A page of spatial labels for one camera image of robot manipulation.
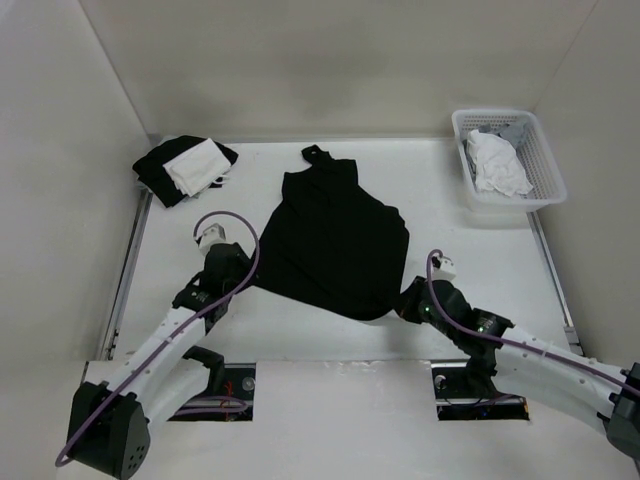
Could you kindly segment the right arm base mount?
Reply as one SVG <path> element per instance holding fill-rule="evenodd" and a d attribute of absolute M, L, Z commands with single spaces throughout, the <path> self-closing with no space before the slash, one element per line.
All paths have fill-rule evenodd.
<path fill-rule="evenodd" d="M 431 364 L 439 421 L 529 421 L 524 397 L 498 392 L 466 369 L 465 361 Z"/>

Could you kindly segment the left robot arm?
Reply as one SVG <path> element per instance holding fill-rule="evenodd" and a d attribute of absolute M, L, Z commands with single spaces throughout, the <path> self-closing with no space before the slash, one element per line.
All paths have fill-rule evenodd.
<path fill-rule="evenodd" d="M 254 272 L 239 244 L 211 246 L 202 271 L 176 295 L 135 354 L 110 377 L 78 387 L 57 466 L 76 461 L 114 479 L 129 479 L 145 460 L 155 428 L 196 395 L 219 395 L 224 359 L 199 343 Z"/>

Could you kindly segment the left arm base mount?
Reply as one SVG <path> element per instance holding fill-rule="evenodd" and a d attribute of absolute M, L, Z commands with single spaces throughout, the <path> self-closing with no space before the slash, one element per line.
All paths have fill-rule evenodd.
<path fill-rule="evenodd" d="M 171 422 L 250 422 L 253 420 L 257 365 L 227 363 L 212 384 L 181 407 Z"/>

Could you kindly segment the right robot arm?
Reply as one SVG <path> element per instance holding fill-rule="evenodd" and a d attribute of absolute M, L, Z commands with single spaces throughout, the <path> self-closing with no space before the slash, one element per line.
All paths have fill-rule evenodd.
<path fill-rule="evenodd" d="M 431 325 L 464 352 L 464 384 L 524 397 L 575 418 L 619 452 L 639 457 L 639 366 L 609 365 L 553 346 L 509 319 L 472 307 L 446 280 L 416 277 L 394 304 L 404 320 Z"/>

